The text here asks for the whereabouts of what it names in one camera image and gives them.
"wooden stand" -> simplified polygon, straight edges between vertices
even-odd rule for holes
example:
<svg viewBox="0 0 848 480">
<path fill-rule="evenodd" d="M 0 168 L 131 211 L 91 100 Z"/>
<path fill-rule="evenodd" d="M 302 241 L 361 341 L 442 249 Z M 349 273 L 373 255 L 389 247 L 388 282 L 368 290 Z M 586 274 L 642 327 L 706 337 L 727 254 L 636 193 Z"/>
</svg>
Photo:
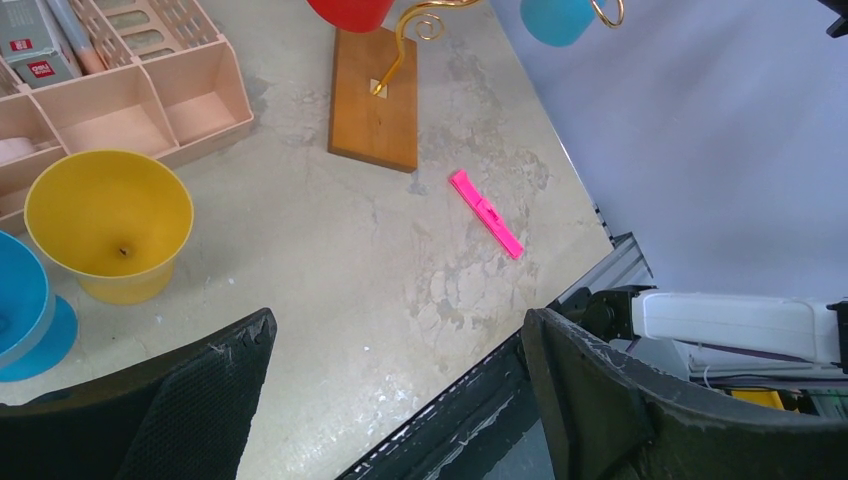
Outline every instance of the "wooden stand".
<svg viewBox="0 0 848 480">
<path fill-rule="evenodd" d="M 330 153 L 406 173 L 418 168 L 418 55 L 413 40 L 404 44 L 406 60 L 373 95 L 397 56 L 395 32 L 336 30 Z"/>
</svg>

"pink desk organizer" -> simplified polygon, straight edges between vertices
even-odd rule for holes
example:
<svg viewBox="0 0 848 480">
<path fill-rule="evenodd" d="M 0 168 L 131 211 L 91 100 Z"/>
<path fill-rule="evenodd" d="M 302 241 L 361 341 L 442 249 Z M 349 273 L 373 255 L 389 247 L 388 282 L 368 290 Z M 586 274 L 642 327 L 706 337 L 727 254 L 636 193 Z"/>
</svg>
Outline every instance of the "pink desk organizer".
<svg viewBox="0 0 848 480">
<path fill-rule="evenodd" d="M 253 121 L 235 52 L 195 0 L 70 4 L 109 70 L 32 90 L 0 59 L 0 138 L 36 147 L 0 165 L 0 230 L 11 234 L 25 230 L 32 182 L 67 155 L 118 148 L 176 168 L 246 137 Z M 113 26 L 138 12 L 147 23 Z M 161 41 L 127 46 L 150 30 Z"/>
</svg>

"white wall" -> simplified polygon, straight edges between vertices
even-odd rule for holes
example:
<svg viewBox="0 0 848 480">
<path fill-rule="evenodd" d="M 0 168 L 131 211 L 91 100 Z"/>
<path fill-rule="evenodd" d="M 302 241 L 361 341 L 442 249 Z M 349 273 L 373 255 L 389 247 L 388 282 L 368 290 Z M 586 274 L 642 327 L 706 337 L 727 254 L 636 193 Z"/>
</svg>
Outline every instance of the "white wall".
<svg viewBox="0 0 848 480">
<path fill-rule="evenodd" d="M 613 233 L 635 232 L 658 284 L 848 295 L 848 38 L 825 34 L 830 10 L 625 0 L 622 28 L 595 22 L 556 49 L 527 33 L 518 0 L 491 3 L 589 193 Z"/>
</svg>

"gold metal hook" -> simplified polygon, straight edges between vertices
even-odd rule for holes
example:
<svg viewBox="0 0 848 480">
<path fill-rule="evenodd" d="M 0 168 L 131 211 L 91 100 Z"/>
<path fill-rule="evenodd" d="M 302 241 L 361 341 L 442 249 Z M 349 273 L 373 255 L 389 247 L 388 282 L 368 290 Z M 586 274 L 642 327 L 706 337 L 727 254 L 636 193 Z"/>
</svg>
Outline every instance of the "gold metal hook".
<svg viewBox="0 0 848 480">
<path fill-rule="evenodd" d="M 604 23 L 604 25 L 606 25 L 610 28 L 618 28 L 618 27 L 621 26 L 621 22 L 624 21 L 624 0 L 618 0 L 618 21 L 617 22 L 613 22 L 612 20 L 609 19 L 609 17 L 606 16 L 606 14 L 601 9 L 601 6 L 598 5 L 598 2 L 596 0 L 589 0 L 589 2 L 592 4 L 592 8 L 595 10 L 595 14 L 598 16 L 598 18 L 601 19 L 601 21 Z"/>
<path fill-rule="evenodd" d="M 418 23 L 415 24 L 415 34 L 418 35 L 418 38 L 421 40 L 435 40 L 442 36 L 445 32 L 445 24 L 438 15 L 426 12 L 426 10 L 431 8 L 465 8 L 470 7 L 479 1 L 480 0 L 430 0 L 407 8 L 406 11 L 403 12 L 403 15 L 401 15 L 400 20 L 398 20 L 397 26 L 395 27 L 395 42 L 397 43 L 398 50 L 397 58 L 395 58 L 395 62 L 386 74 L 383 75 L 380 83 L 374 87 L 374 91 L 371 93 L 379 95 L 380 92 L 386 88 L 386 85 L 388 85 L 392 77 L 395 76 L 395 73 L 397 73 L 400 66 L 403 65 L 403 61 L 406 59 L 406 46 L 403 43 L 405 38 L 404 32 L 406 32 L 406 27 L 409 25 L 410 21 L 415 18 L 419 18 Z"/>
</svg>

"concrete table surface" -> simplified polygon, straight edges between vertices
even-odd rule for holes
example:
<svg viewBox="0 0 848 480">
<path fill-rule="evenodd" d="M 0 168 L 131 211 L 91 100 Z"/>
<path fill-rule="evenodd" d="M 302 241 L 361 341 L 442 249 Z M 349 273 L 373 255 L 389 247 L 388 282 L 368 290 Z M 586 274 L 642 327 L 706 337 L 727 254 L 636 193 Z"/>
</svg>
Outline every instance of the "concrete table surface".
<svg viewBox="0 0 848 480">
<path fill-rule="evenodd" d="M 610 244 L 488 5 L 419 42 L 419 169 L 326 152 L 333 29 L 303 0 L 201 1 L 239 55 L 246 140 L 178 173 L 195 231 L 155 300 L 98 303 L 65 360 L 0 402 L 100 377 L 263 306 L 279 332 L 240 479 L 331 478 L 603 258 Z M 401 0 L 398 11 L 410 4 Z M 464 168 L 524 243 L 510 259 L 448 176 Z"/>
</svg>

